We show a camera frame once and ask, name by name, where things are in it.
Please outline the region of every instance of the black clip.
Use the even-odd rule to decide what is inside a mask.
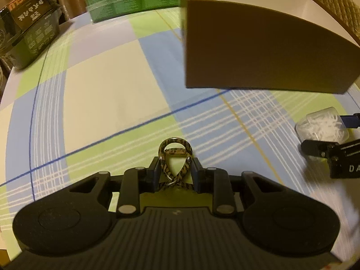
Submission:
[[[326,158],[330,178],[360,178],[360,139],[340,145],[337,142],[305,140],[304,154]]]
[[[354,115],[342,115],[340,116],[344,125],[348,129],[357,129],[360,127],[360,113]]]

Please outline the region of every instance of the key ring loop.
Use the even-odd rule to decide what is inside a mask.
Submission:
[[[183,145],[185,147],[185,149],[184,148],[165,149],[166,146],[168,146],[171,143],[179,143],[179,144]],[[171,173],[171,171],[166,163],[166,155],[177,155],[177,156],[185,155],[186,156],[185,163],[184,163],[182,169],[180,170],[180,172],[176,176],[174,176]],[[189,171],[192,158],[193,158],[193,150],[190,146],[190,143],[188,143],[186,140],[177,138],[177,137],[168,138],[168,139],[164,140],[159,146],[159,162],[160,162],[160,166],[161,166],[163,173],[168,178],[168,181],[164,184],[161,184],[161,186],[162,187],[163,186],[171,187],[174,185],[181,185],[181,186],[186,187],[182,183],[182,179]]]

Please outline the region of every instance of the clear plastic box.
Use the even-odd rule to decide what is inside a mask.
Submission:
[[[301,142],[309,139],[342,144],[349,138],[349,132],[334,107],[307,114],[296,123],[295,131]]]

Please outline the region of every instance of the metal screw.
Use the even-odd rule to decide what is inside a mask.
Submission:
[[[219,205],[216,209],[220,214],[231,214],[235,211],[235,208],[231,205],[223,204]]]
[[[136,211],[134,205],[121,205],[118,211],[122,214],[133,214]]]

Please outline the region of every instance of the table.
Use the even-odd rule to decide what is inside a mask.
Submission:
[[[23,206],[100,170],[147,167],[167,137],[187,139],[204,167],[255,171],[327,203],[342,223],[333,251],[349,258],[360,244],[360,180],[331,180],[324,163],[306,160],[294,126],[330,106],[360,112],[359,88],[186,89],[179,27],[178,8],[98,24],[84,14],[29,68],[12,71],[0,105],[0,227],[10,258]]]

